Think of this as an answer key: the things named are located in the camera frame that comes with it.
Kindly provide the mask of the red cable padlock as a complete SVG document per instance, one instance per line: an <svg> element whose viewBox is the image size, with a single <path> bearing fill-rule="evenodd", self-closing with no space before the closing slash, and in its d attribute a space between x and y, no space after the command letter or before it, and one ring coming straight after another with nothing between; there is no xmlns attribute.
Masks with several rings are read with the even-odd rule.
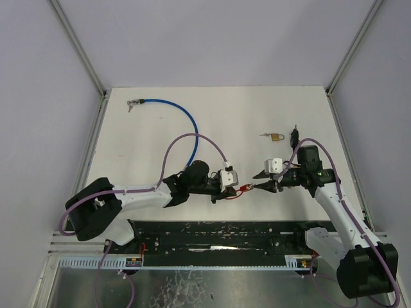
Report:
<svg viewBox="0 0 411 308"><path fill-rule="evenodd" d="M242 196L244 193L247 193L249 191L251 191L251 190L249 190L248 184L245 184L245 185L241 186L240 188L238 188L237 190L235 190L236 194L234 196L229 196L229 197L226 197L225 199L226 200L235 200L235 199L239 198L240 196Z"/></svg>

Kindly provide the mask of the small brass padlock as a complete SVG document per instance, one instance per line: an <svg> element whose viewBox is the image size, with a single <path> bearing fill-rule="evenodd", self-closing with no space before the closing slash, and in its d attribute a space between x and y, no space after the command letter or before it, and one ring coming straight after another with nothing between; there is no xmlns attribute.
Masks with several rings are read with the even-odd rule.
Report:
<svg viewBox="0 0 411 308"><path fill-rule="evenodd" d="M268 136L271 138L271 141L273 142L282 141L285 139L285 136L280 133L269 133Z"/></svg>

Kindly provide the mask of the black padlock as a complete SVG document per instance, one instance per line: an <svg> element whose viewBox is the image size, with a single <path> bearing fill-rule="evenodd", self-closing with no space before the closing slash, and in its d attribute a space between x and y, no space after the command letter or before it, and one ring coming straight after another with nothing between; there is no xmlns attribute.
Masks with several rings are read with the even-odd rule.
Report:
<svg viewBox="0 0 411 308"><path fill-rule="evenodd" d="M294 126L292 132L290 133L290 146L293 150L297 147L299 143L299 131L297 126Z"/></svg>

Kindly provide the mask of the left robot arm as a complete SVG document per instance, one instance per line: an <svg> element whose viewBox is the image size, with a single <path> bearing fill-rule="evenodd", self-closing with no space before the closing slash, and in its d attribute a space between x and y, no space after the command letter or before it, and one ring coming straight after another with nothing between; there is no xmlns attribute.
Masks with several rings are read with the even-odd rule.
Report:
<svg viewBox="0 0 411 308"><path fill-rule="evenodd" d="M102 237L120 246L136 238L132 222L145 208L165 209L188 201L192 194L210 196L216 203L236 194L237 172L232 166L209 175L209 166L194 161L185 170L166 177L158 186L118 186L98 178L66 202L65 208L80 242Z"/></svg>

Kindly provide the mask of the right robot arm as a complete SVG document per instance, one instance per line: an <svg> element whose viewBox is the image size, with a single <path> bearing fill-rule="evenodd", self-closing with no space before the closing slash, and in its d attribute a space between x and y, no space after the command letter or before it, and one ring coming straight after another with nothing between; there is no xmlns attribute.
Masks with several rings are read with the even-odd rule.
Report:
<svg viewBox="0 0 411 308"><path fill-rule="evenodd" d="M271 193L284 187L303 187L325 210L339 238L322 227L304 233L306 246L317 252L335 271L343 294L350 299L382 293L399 293L396 285L398 252L384 244L355 213L342 189L335 167L325 169L320 160L321 145L298 144L292 158L297 167L284 165L279 158L268 159L257 179L266 179L256 188Z"/></svg>

